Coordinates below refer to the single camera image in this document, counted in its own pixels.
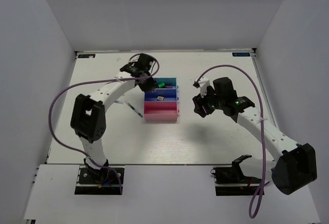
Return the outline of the black highlighter green cap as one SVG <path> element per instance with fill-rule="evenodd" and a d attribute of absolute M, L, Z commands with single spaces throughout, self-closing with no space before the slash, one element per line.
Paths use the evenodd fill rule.
<path fill-rule="evenodd" d="M 157 88 L 165 88 L 166 84 L 164 82 L 160 82 L 157 84 Z"/>

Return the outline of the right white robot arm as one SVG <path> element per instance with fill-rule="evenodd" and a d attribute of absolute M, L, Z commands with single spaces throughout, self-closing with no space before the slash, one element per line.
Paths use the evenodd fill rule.
<path fill-rule="evenodd" d="M 210 82 L 197 78 L 194 87 L 194 112 L 205 118 L 215 110 L 231 118 L 249 131 L 273 157 L 272 161 L 257 160 L 244 154 L 227 166 L 215 166 L 211 175 L 215 179 L 218 196 L 241 196 L 256 193 L 260 185 L 273 183 L 285 195 L 317 179 L 316 154 L 306 143 L 299 144 L 261 117 L 261 112 L 246 96 L 239 97 L 228 77 Z"/>

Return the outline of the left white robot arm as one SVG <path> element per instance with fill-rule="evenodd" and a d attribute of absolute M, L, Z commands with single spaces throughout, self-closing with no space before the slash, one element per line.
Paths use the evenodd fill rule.
<path fill-rule="evenodd" d="M 158 64 L 157 60 L 145 53 L 135 56 L 137 60 L 121 67 L 112 81 L 108 80 L 98 90 L 86 96 L 80 94 L 75 99 L 70 126 L 83 144 L 85 165 L 97 182 L 104 182 L 109 172 L 101 140 L 106 130 L 107 110 L 136 86 L 143 92 L 155 89 L 151 68 Z"/>

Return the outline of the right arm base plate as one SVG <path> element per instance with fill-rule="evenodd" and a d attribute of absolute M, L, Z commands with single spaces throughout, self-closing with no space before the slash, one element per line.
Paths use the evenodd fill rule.
<path fill-rule="evenodd" d="M 252 196 L 261 183 L 262 176 L 247 175 L 241 164 L 252 158 L 242 155 L 230 165 L 214 166 L 210 174 L 214 177 L 216 196 Z"/>

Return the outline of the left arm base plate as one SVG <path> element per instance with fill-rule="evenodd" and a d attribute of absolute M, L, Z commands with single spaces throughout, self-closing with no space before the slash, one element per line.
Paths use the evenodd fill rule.
<path fill-rule="evenodd" d="M 81 166 L 78 171 L 75 195 L 121 195 L 118 178 L 114 172 L 109 172 L 103 181 L 97 182 L 87 168 Z"/>

